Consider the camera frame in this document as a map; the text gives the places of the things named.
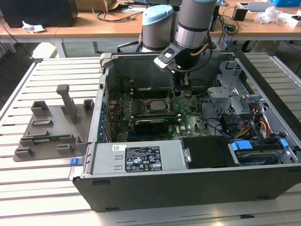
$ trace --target computer case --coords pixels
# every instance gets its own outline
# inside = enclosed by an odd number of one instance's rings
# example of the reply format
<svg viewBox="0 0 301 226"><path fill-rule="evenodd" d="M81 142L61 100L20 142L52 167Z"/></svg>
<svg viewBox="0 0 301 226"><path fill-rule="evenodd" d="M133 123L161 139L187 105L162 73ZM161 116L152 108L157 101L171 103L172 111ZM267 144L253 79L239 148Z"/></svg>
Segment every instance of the computer case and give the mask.
<svg viewBox="0 0 301 226"><path fill-rule="evenodd" d="M0 0L0 10L11 28L21 27L22 21L70 27L78 15L75 0Z"/></svg>

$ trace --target gray cylindrical robot link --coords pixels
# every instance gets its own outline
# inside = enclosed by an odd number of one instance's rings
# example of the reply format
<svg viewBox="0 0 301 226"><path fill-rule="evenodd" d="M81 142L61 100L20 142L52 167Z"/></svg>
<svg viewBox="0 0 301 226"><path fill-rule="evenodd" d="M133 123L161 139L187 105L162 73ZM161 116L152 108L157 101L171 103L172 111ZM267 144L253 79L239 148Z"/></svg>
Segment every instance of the gray cylindrical robot link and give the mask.
<svg viewBox="0 0 301 226"><path fill-rule="evenodd" d="M216 0L185 0L185 4L181 6L175 35L180 46L199 48L202 45L215 5Z"/></svg>

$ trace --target blue box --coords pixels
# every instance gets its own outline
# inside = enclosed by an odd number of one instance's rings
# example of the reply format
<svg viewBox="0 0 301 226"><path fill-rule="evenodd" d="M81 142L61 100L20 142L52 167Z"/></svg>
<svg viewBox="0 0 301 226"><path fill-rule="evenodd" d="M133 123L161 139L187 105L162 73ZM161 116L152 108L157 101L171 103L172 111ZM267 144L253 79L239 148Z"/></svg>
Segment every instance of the blue box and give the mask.
<svg viewBox="0 0 301 226"><path fill-rule="evenodd" d="M301 0L271 0L276 7L298 7Z"/></svg>

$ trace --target desk leg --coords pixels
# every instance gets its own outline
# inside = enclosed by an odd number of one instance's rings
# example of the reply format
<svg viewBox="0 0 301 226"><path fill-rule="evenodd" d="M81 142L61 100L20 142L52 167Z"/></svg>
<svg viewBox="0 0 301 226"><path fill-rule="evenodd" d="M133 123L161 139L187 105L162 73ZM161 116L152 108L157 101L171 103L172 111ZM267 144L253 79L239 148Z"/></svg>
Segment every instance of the desk leg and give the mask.
<svg viewBox="0 0 301 226"><path fill-rule="evenodd" d="M60 58L68 57L65 45L62 42L62 40L56 40L55 41L55 47L56 47L56 50L57 50L58 55L60 56Z"/></svg>
<svg viewBox="0 0 301 226"><path fill-rule="evenodd" d="M3 43L3 45L5 46L5 48L7 48L10 53L16 53L17 50L14 47L14 43Z"/></svg>
<svg viewBox="0 0 301 226"><path fill-rule="evenodd" d="M98 50L98 44L97 44L97 41L94 41L94 42L93 42L93 47L94 47L94 52L95 52L95 53L98 53L99 50Z"/></svg>

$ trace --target blue latch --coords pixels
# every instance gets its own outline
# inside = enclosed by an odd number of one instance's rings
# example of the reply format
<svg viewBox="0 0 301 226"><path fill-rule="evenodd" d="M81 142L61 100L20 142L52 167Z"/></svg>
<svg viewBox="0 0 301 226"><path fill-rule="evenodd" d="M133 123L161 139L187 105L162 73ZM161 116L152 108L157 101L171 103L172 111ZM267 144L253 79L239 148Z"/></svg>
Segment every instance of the blue latch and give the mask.
<svg viewBox="0 0 301 226"><path fill-rule="evenodd" d="M70 160L70 166L81 166L80 162L81 162L81 159L72 158Z"/></svg>
<svg viewBox="0 0 301 226"><path fill-rule="evenodd" d="M288 142L285 139L281 139L280 140L280 144L282 145L282 147L287 150L288 149Z"/></svg>
<svg viewBox="0 0 301 226"><path fill-rule="evenodd" d="M248 141L248 140L237 140L237 141L234 141L232 144L231 144L232 148L234 151L238 151L238 150L252 150L253 147L251 145L251 142Z"/></svg>

